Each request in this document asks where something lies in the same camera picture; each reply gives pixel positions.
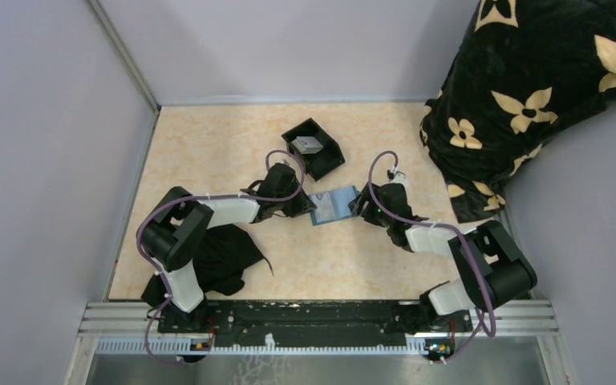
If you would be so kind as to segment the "blue card holder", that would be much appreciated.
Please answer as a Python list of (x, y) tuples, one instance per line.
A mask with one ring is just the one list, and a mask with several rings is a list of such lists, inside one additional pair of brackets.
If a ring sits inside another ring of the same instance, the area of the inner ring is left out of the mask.
[(315, 209), (310, 212), (312, 225), (324, 225), (352, 218), (354, 214), (349, 204), (358, 194), (354, 185), (310, 194), (310, 201), (315, 205)]

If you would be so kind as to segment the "black card tray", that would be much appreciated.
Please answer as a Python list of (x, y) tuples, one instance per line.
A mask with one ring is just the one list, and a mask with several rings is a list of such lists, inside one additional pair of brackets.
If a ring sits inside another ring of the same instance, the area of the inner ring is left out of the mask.
[(346, 162), (337, 141), (312, 118), (284, 132), (282, 139), (314, 181), (321, 180)]

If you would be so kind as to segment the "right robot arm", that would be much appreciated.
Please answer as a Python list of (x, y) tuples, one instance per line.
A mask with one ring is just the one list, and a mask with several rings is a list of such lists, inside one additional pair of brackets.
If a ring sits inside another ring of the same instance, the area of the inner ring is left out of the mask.
[(453, 313), (471, 308), (488, 313), (527, 294), (537, 274), (498, 221), (466, 232), (413, 215), (400, 183), (367, 184), (348, 205), (365, 222), (382, 227), (392, 243), (410, 253), (450, 257), (459, 278), (420, 296), (419, 319), (429, 330), (441, 330)]

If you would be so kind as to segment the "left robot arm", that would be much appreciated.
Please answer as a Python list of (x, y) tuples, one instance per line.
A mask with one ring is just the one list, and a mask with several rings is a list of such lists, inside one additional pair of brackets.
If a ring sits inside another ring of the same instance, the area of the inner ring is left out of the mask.
[(224, 225), (255, 224), (277, 211), (285, 216), (301, 206), (300, 213), (312, 210), (303, 204), (306, 173), (288, 164), (276, 163), (263, 180), (236, 193), (195, 195), (181, 186), (168, 190), (136, 231), (136, 248), (155, 268), (164, 284), (164, 300), (178, 309), (176, 320), (186, 330), (202, 330), (209, 320), (202, 306), (205, 292), (194, 268), (197, 249), (208, 230)]

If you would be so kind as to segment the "white patterned credit card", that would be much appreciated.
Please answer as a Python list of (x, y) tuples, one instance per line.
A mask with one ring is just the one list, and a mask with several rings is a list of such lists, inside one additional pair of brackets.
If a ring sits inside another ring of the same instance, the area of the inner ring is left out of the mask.
[(316, 205), (315, 218), (316, 221), (331, 221), (334, 219), (334, 205), (331, 195), (328, 192), (315, 194), (311, 197)]

